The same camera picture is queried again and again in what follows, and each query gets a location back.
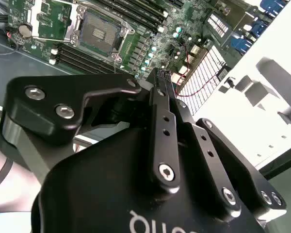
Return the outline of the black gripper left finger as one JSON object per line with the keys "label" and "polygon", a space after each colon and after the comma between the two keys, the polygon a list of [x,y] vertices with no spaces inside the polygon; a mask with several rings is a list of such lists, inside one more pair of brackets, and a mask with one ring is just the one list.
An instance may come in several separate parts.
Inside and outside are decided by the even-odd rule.
{"label": "black gripper left finger", "polygon": [[145,81],[129,74],[18,77],[6,87],[3,136],[43,182],[72,154],[76,135],[125,122],[149,131],[148,178],[163,192],[180,187],[175,97],[170,74],[154,69]]}

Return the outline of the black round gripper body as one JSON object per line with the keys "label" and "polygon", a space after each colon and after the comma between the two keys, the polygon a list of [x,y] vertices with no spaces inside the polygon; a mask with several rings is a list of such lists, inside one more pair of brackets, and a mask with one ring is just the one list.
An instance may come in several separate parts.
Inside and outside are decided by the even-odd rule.
{"label": "black round gripper body", "polygon": [[37,195],[34,233],[261,233],[242,206],[239,217],[216,218],[197,143],[177,145],[180,189],[168,195],[148,177],[147,133],[127,129],[56,165]]}

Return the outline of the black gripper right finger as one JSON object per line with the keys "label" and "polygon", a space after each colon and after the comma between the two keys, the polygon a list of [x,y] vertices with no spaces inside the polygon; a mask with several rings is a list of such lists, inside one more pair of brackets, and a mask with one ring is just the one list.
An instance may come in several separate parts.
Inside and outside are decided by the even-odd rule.
{"label": "black gripper right finger", "polygon": [[273,220],[287,212],[281,195],[208,119],[194,121],[188,106],[175,98],[168,71],[160,81],[172,101],[180,131],[198,159],[210,210],[220,220],[240,217],[246,208],[256,220]]}

